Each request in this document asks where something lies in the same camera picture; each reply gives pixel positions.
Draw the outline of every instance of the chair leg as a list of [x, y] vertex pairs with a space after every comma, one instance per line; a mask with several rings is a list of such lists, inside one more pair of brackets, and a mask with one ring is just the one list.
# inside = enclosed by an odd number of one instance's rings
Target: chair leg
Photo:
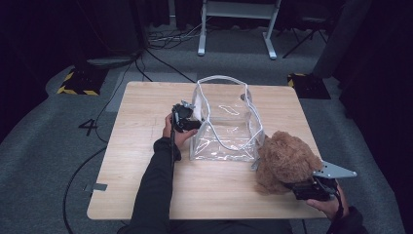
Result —
[[295, 47], [293, 47], [291, 50], [289, 50], [282, 58], [285, 59], [291, 52], [293, 52], [297, 47], [299, 47], [303, 42], [305, 42], [307, 39], [312, 37], [316, 31], [313, 30], [311, 33], [309, 33], [303, 40], [301, 40]]

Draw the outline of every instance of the black cable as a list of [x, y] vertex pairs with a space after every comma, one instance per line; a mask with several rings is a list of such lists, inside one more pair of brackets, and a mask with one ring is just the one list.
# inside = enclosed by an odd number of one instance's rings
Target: black cable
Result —
[[76, 170], [76, 172], [72, 175], [72, 177], [70, 178], [69, 182], [67, 183], [67, 187], [66, 187], [66, 191], [64, 191], [64, 197], [63, 197], [63, 220], [64, 220], [64, 225], [66, 226], [67, 232], [69, 232], [69, 234], [73, 234], [72, 229], [70, 228], [69, 222], [67, 221], [67, 215], [66, 215], [66, 199], [67, 199], [67, 193], [69, 192], [69, 188], [70, 185], [72, 184], [73, 179], [75, 178], [76, 174], [79, 173], [79, 171], [83, 168], [83, 166], [85, 166], [89, 161], [92, 160], [92, 158], [94, 158], [96, 155], [98, 155], [99, 153], [101, 153], [103, 150], [106, 149], [107, 146], [104, 146], [103, 148], [101, 148], [99, 151], [97, 151], [94, 155], [92, 155], [91, 157], [89, 157], [85, 162], [82, 163], [82, 165], [80, 165], [80, 167]]
[[[133, 63], [133, 61], [129, 64], [128, 68], [125, 70], [124, 75], [122, 76], [121, 82], [119, 83], [118, 87], [116, 87], [116, 90], [115, 90], [115, 92], [113, 93], [113, 95], [112, 95], [112, 97], [110, 98], [110, 100], [106, 102], [106, 104], [105, 104], [105, 105], [103, 106], [103, 108], [100, 110], [100, 113], [97, 115], [96, 121], [95, 121], [95, 124], [96, 124], [96, 125], [97, 125], [97, 121], [98, 121], [100, 115], [102, 114], [103, 110], [104, 110], [104, 109], [106, 108], [106, 106], [110, 103], [110, 101], [113, 99], [113, 97], [114, 97], [114, 96], [116, 95], [116, 93], [118, 92], [119, 87], [121, 87], [122, 83], [124, 82], [125, 75], [127, 74], [128, 70], [131, 68], [131, 64], [132, 64], [132, 63]], [[94, 132], [96, 133], [97, 137], [98, 137], [101, 141], [103, 141], [103, 142], [105, 142], [105, 143], [108, 142], [108, 140], [102, 139], [102, 138], [100, 137], [99, 133], [97, 132], [97, 127], [94, 129]]]
[[146, 77], [146, 79], [148, 79], [150, 82], [153, 82], [153, 81], [151, 80], [151, 78], [149, 78], [143, 71], [140, 70], [139, 66], [137, 66], [136, 60], [134, 61], [134, 65], [136, 66], [136, 69], [137, 69], [144, 77]]
[[191, 78], [189, 78], [188, 76], [186, 76], [185, 74], [183, 74], [182, 72], [178, 71], [175, 67], [167, 64], [166, 62], [160, 60], [158, 57], [156, 57], [155, 55], [153, 55], [148, 49], [145, 49], [145, 51], [147, 51], [149, 53], [149, 55], [151, 55], [153, 58], [155, 58], [156, 60], [160, 61], [161, 63], [167, 65], [168, 67], [172, 68], [173, 70], [175, 70], [176, 72], [178, 72], [179, 74], [181, 74], [183, 77], [185, 77], [187, 80], [191, 81], [192, 83], [195, 83], [195, 81], [191, 80]]

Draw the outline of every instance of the yellow black hazard tape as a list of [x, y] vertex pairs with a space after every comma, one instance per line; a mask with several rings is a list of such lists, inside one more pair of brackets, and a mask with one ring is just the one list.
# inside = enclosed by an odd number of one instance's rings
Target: yellow black hazard tape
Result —
[[57, 90], [58, 94], [69, 94], [69, 95], [89, 95], [98, 96], [100, 95], [100, 87], [104, 81], [107, 74], [106, 72], [98, 72], [98, 74], [92, 74], [92, 77], [80, 77], [75, 72], [75, 69], [70, 70], [70, 72], [64, 78], [60, 88]]

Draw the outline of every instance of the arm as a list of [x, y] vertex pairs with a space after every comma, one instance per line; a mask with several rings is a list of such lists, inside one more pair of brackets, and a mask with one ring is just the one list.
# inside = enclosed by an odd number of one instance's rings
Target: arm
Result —
[[[169, 233], [169, 207], [172, 197], [170, 115], [166, 118], [163, 137], [154, 143], [154, 155], [140, 182], [131, 224], [120, 233]], [[175, 155], [178, 147], [197, 131], [175, 133]]]
[[307, 205], [318, 209], [332, 221], [327, 233], [334, 234], [367, 234], [367, 230], [362, 225], [362, 215], [355, 207], [349, 207], [343, 189], [338, 185], [338, 191], [343, 203], [343, 216], [335, 220], [339, 203], [337, 198], [328, 202], [321, 202], [313, 199], [307, 200]]

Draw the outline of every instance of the gray carpet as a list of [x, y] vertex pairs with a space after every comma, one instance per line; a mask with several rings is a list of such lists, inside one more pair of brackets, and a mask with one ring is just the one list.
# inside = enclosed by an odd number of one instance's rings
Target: gray carpet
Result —
[[[324, 45], [318, 36], [285, 59], [282, 55], [295, 44], [293, 34], [286, 31], [280, 37], [273, 36], [279, 58], [270, 60], [263, 30], [213, 31], [207, 36], [204, 57], [197, 56], [198, 38], [151, 52], [194, 80], [227, 75], [250, 85], [285, 86], [287, 74], [312, 70]], [[148, 53], [142, 60], [137, 64], [154, 80], [185, 81]], [[49, 98], [27, 114], [0, 145], [0, 233], [67, 233], [62, 216], [67, 183], [85, 160], [106, 145], [99, 138], [110, 138], [126, 83], [142, 80], [134, 65], [126, 73], [125, 66], [109, 71], [98, 97], [58, 95], [56, 91], [70, 68], [50, 80], [46, 87]], [[324, 83], [331, 99], [300, 99], [321, 156], [358, 172], [357, 177], [340, 182], [350, 204], [363, 213], [370, 233], [404, 233], [393, 191], [357, 126], [345, 117], [338, 99], [338, 81], [329, 78]], [[97, 131], [89, 136], [87, 130], [78, 128], [97, 118]], [[67, 219], [75, 233], [116, 233], [124, 225], [121, 221], [90, 220], [86, 215], [90, 194], [83, 188], [95, 182], [103, 155], [104, 151], [82, 168], [69, 190]], [[304, 233], [301, 220], [291, 223], [294, 233]], [[324, 233], [328, 224], [326, 219], [306, 220], [308, 233]]]

